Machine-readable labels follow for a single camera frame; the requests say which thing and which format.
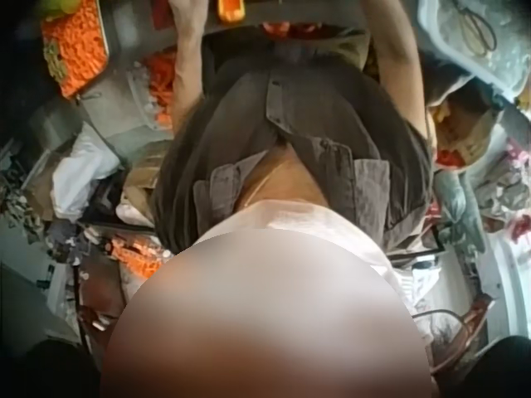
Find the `tray of carrots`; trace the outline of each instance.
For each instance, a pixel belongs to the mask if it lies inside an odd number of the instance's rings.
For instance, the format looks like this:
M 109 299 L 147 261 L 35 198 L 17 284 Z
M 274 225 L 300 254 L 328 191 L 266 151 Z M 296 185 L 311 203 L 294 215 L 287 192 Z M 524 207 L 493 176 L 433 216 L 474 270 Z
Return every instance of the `tray of carrots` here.
M 81 0 L 76 12 L 43 21 L 41 30 L 48 70 L 66 98 L 89 84 L 107 66 L 109 46 L 99 0 Z
M 144 122 L 153 130 L 172 128 L 171 107 L 175 79 L 175 47 L 136 62 L 128 72 L 129 87 Z

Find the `shredded carrot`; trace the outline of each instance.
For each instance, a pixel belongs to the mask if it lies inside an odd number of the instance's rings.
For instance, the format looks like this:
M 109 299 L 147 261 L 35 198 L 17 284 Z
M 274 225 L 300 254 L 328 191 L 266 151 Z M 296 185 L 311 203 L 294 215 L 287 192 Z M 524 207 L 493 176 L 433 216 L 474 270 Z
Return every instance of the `shredded carrot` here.
M 149 70 L 149 92 L 160 107 L 155 120 L 164 128 L 172 127 L 171 108 L 173 99 L 173 79 L 175 79 L 175 56 L 177 51 L 159 52 L 144 60 Z
M 72 14 L 41 24 L 45 40 L 57 40 L 66 77 L 59 81 L 66 98 L 99 75 L 107 65 L 103 32 L 96 0 L 81 0 Z

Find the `hand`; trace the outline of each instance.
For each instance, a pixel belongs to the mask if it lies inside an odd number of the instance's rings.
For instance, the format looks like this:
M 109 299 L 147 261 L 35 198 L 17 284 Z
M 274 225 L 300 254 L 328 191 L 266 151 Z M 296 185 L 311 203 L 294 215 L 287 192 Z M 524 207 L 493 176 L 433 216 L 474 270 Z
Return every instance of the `hand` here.
M 202 36 L 207 24 L 208 0 L 169 0 L 169 4 L 180 36 Z

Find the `white plastic bag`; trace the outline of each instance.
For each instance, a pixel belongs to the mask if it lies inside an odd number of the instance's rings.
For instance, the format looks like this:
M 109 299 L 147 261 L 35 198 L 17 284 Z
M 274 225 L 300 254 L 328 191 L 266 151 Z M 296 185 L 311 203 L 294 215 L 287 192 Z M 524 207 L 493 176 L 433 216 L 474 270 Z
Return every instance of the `white plastic bag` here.
M 71 155 L 60 161 L 53 173 L 51 200 L 58 218 L 79 219 L 88 206 L 92 182 L 111 175 L 119 159 L 87 123 L 72 147 Z

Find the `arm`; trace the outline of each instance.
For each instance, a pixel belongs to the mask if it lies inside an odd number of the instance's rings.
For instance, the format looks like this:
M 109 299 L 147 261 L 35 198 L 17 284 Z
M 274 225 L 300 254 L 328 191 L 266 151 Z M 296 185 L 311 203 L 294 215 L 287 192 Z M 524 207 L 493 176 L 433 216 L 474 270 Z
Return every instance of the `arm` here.
M 428 139 L 421 62 L 400 0 L 362 0 L 373 35 L 380 82 L 402 117 Z
M 173 81 L 172 122 L 177 134 L 202 97 L 201 44 L 208 0 L 170 0 L 177 28 L 177 58 Z

